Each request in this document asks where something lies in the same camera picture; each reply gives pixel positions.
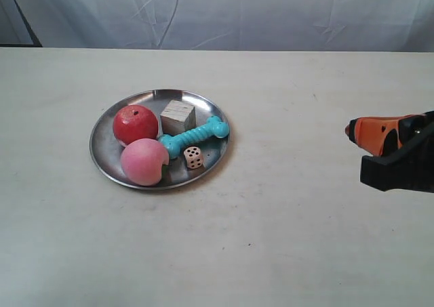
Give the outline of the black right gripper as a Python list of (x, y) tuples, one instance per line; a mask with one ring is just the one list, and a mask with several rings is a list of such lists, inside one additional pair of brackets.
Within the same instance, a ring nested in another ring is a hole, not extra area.
[(360, 181), (372, 188), (433, 192), (433, 111), (350, 120), (345, 134), (369, 152)]

